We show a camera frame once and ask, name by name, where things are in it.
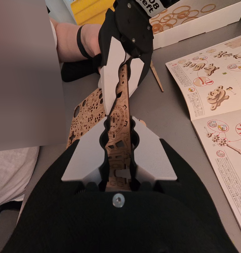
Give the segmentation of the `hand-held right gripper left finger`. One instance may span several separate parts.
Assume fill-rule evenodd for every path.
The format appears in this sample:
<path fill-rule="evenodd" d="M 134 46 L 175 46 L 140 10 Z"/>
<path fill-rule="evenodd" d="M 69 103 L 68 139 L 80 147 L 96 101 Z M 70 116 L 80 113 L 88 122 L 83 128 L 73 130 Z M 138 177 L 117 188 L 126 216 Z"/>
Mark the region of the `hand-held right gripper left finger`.
<path fill-rule="evenodd" d="M 62 182 L 95 183 L 105 191 L 110 174 L 106 144 L 109 141 L 110 116 L 104 117 L 83 135 L 61 178 Z"/>

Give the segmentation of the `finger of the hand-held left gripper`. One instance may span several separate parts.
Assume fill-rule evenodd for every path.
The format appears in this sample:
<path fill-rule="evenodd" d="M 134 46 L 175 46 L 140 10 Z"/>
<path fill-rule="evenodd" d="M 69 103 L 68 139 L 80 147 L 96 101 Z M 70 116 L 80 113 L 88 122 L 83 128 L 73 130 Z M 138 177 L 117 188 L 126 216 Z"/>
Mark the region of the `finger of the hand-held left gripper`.
<path fill-rule="evenodd" d="M 127 67 L 130 67 L 130 71 L 128 72 L 130 74 L 130 78 L 127 82 L 129 97 L 131 97 L 138 87 L 144 62 L 140 58 L 132 58 L 128 53 L 126 53 L 125 63 L 127 64 Z"/>
<path fill-rule="evenodd" d="M 112 37 L 107 64 L 100 70 L 103 104 L 106 115 L 111 114 L 116 101 L 116 86 L 119 83 L 119 68 L 125 61 L 126 52 L 119 40 Z"/>

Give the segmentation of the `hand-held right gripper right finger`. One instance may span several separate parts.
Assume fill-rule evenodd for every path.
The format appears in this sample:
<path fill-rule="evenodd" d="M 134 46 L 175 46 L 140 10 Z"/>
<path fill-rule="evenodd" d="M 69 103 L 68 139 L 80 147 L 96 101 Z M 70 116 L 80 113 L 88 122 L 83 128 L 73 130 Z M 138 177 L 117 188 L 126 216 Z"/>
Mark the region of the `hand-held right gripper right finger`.
<path fill-rule="evenodd" d="M 131 190 L 144 182 L 152 187 L 158 181 L 176 181 L 177 175 L 163 148 L 160 138 L 134 116 L 131 123 Z"/>

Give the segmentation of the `laser-cut wooden parts sheet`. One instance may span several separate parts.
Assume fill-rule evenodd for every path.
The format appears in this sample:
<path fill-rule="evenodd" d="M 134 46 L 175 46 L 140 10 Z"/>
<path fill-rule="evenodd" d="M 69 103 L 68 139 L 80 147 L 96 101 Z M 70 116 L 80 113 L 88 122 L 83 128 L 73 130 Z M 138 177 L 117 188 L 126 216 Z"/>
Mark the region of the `laser-cut wooden parts sheet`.
<path fill-rule="evenodd" d="M 119 83 L 116 91 L 116 104 L 110 114 L 109 141 L 106 144 L 110 164 L 110 175 L 106 190 L 131 191 L 130 162 L 130 109 L 128 95 L 127 64 L 120 67 Z M 66 149 L 77 139 L 90 131 L 98 122 L 106 117 L 103 94 L 100 88 L 92 92 L 74 109 L 72 123 Z"/>

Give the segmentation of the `person's left forearm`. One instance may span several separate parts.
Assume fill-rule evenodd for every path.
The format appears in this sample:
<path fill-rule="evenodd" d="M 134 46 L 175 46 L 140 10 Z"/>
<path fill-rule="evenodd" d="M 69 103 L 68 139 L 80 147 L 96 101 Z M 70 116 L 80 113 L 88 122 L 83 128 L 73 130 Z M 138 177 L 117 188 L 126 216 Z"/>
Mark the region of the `person's left forearm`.
<path fill-rule="evenodd" d="M 69 31 L 72 28 L 73 24 L 59 23 L 51 17 L 49 17 L 49 19 L 56 45 L 59 63 L 71 62 L 72 57 L 68 48 L 68 37 Z"/>

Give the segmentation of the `person's left hand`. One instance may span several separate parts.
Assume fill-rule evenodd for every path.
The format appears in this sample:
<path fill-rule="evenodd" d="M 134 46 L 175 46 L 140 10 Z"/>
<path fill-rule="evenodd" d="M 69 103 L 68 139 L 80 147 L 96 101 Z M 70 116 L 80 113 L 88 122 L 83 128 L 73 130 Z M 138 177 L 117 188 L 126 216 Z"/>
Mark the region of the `person's left hand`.
<path fill-rule="evenodd" d="M 67 49 L 69 50 L 68 54 L 71 61 L 80 61 L 88 58 L 82 55 L 77 44 L 77 35 L 79 28 L 81 28 L 80 40 L 82 46 L 84 47 L 85 52 L 92 58 L 100 54 L 98 36 L 101 25 L 100 24 L 85 24 L 83 26 L 71 25 L 70 28 L 68 29 L 68 43 L 67 43 Z"/>

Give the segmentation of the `thin wooden stick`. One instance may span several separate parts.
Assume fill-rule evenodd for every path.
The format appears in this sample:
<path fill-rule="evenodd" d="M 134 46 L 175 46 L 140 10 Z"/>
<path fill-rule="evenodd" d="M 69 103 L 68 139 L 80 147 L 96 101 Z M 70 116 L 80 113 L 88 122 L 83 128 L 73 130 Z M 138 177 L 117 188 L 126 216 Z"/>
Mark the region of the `thin wooden stick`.
<path fill-rule="evenodd" d="M 156 69 L 155 69 L 154 64 L 153 64 L 152 61 L 151 61 L 151 63 L 150 63 L 150 68 L 151 68 L 151 70 L 152 70 L 152 73 L 153 73 L 153 75 L 154 75 L 154 77 L 155 77 L 155 79 L 156 79 L 156 81 L 157 81 L 157 83 L 158 83 L 158 85 L 159 85 L 161 91 L 164 92 L 163 87 L 162 87 L 162 84 L 161 84 L 160 79 L 159 79 L 159 76 L 158 76 L 158 74 L 157 74 L 157 72 L 156 72 Z"/>

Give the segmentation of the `yellow stacked plastic bins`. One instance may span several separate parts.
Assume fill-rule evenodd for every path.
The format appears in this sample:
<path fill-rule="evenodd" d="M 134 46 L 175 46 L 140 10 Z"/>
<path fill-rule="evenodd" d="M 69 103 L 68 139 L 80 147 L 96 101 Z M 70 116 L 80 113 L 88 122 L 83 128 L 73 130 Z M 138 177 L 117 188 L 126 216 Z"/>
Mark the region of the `yellow stacked plastic bins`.
<path fill-rule="evenodd" d="M 113 8 L 114 0 L 76 0 L 71 3 L 77 25 L 103 24 L 106 11 Z"/>

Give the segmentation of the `pile of rubber bands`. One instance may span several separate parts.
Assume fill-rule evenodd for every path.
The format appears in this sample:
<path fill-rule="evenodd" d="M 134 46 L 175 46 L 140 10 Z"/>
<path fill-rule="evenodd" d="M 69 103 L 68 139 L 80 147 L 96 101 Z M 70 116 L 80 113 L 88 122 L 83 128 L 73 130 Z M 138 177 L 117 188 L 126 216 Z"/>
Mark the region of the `pile of rubber bands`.
<path fill-rule="evenodd" d="M 176 8 L 168 8 L 150 19 L 153 34 L 174 28 L 209 14 L 216 9 L 215 3 L 192 7 L 191 4 L 179 5 Z"/>

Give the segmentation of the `white cardboard box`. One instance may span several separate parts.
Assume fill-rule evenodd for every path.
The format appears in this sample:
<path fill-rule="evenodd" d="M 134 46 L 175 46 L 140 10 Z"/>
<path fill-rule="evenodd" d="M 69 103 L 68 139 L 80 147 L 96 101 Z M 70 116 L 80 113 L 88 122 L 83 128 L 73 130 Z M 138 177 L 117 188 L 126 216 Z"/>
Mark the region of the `white cardboard box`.
<path fill-rule="evenodd" d="M 155 34 L 153 39 L 154 50 L 202 33 L 219 29 L 240 20 L 241 0 L 181 0 L 171 7 L 176 8 L 179 5 L 187 4 L 191 4 L 192 7 L 201 7 L 201 5 L 210 3 L 216 4 L 217 7 L 215 11 L 185 24 Z"/>

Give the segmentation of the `person in white shirt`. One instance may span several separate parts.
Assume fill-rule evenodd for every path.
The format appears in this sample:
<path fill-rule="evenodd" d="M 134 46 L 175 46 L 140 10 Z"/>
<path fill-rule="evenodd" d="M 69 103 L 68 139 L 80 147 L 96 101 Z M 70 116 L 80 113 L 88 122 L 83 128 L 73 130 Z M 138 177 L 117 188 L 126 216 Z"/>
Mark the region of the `person in white shirt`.
<path fill-rule="evenodd" d="M 22 201 L 32 177 L 40 147 L 0 151 L 0 206 Z"/>

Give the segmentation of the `illustrated instruction booklet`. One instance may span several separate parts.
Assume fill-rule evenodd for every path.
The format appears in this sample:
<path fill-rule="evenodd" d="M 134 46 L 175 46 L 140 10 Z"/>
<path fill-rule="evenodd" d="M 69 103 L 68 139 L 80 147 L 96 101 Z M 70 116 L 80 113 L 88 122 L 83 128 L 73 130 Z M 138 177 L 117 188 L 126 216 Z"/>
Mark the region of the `illustrated instruction booklet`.
<path fill-rule="evenodd" d="M 241 36 L 166 67 L 241 229 Z"/>

